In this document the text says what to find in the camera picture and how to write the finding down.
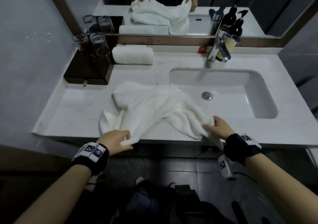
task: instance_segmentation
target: chrome faucet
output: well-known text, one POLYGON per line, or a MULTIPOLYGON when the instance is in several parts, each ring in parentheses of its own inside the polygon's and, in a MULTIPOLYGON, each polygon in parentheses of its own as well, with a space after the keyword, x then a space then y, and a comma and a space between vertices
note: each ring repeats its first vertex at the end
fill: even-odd
POLYGON ((231 59, 231 55, 229 51, 227 50, 225 46, 225 38, 230 37, 232 38, 236 43, 239 43, 241 39, 235 35, 231 35, 230 29, 228 27, 220 27, 219 32, 217 33, 217 37, 215 39, 214 46, 207 57, 208 61, 222 61, 227 62, 231 59), (220 51, 222 59, 217 58, 217 54, 220 51))

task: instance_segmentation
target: towel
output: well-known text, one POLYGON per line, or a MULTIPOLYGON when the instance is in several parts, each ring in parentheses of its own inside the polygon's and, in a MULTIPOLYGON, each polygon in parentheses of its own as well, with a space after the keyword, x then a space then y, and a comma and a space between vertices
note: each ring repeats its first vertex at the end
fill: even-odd
POLYGON ((148 64, 154 63, 152 48, 145 45, 128 45, 114 47, 112 50, 115 62, 122 64, 148 64))
POLYGON ((146 25, 167 25, 171 35, 187 35, 191 0, 178 6, 165 6, 156 0, 135 0, 131 3, 131 19, 146 25))
POLYGON ((129 130, 131 139, 121 145, 132 145, 156 122, 165 119, 181 133, 193 139, 210 137, 212 144, 223 149, 220 139, 209 136, 202 124, 214 124, 213 118, 201 106, 192 103, 190 96, 169 85, 146 86, 126 81, 113 92, 121 109, 118 116, 103 110, 99 126, 101 133, 111 130, 129 130))
POLYGON ((119 26, 120 34, 136 35, 169 35, 167 25, 121 25, 119 26))

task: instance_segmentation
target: red sticker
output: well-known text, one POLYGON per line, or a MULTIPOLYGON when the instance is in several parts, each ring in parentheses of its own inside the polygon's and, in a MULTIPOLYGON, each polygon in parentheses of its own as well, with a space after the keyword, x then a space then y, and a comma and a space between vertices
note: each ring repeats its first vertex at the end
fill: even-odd
POLYGON ((198 53, 206 53, 207 47, 199 47, 198 53))

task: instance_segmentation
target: mirror frame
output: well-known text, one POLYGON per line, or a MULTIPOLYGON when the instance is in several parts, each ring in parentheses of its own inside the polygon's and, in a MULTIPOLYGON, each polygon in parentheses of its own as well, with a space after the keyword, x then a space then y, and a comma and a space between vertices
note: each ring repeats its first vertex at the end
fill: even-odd
MULTIPOLYGON (((73 35, 83 33, 76 18, 65 0, 52 0, 56 8, 62 15, 68 28, 73 35)), ((283 48, 304 25, 317 13, 318 0, 315 0, 285 32, 282 37, 259 38, 241 37, 238 47, 255 48, 283 48)), ((110 41, 117 44, 132 45, 168 45, 168 46, 212 46, 215 36, 178 36, 178 35, 124 35, 124 34, 105 34, 110 41)))

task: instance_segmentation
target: countertop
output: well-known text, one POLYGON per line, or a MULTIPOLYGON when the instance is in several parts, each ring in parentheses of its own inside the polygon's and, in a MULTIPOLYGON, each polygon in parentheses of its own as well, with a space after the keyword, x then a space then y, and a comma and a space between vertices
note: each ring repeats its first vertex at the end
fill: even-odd
MULTIPOLYGON (((205 6, 198 6, 195 11, 190 12, 189 16, 191 15, 209 15, 209 9, 218 10, 219 7, 205 7, 205 6)), ((230 10, 230 7, 227 7, 224 10, 224 14, 227 14, 230 10)), ((248 10, 246 16, 244 16, 244 24, 242 25, 242 36, 252 36, 252 37, 269 37, 272 36, 265 35, 263 30, 260 28, 259 24, 257 23, 255 17, 253 16, 252 12, 247 7, 238 7, 237 12, 241 10, 248 10)), ((103 1, 101 0, 95 11, 94 15, 102 16, 123 16, 125 25, 131 25, 131 10, 130 5, 104 5, 103 1)), ((241 17, 241 14, 236 13, 237 19, 241 17)))
MULTIPOLYGON (((169 72, 173 68, 206 67, 206 54, 185 53, 195 47, 166 47, 174 52, 165 52, 164 48, 153 46, 153 66, 115 65, 107 86, 83 87, 61 80, 33 132, 61 138, 98 138, 98 121, 102 110, 106 108, 110 113, 118 113, 111 96, 121 82, 169 84, 169 72)), ((211 68, 259 72, 277 106, 278 115, 275 119, 225 118, 233 130, 248 133, 262 144, 318 146, 318 123, 276 54, 232 54, 230 61, 214 62, 211 68)), ((168 140, 170 143, 195 141, 164 120, 145 133, 142 139, 168 140)))

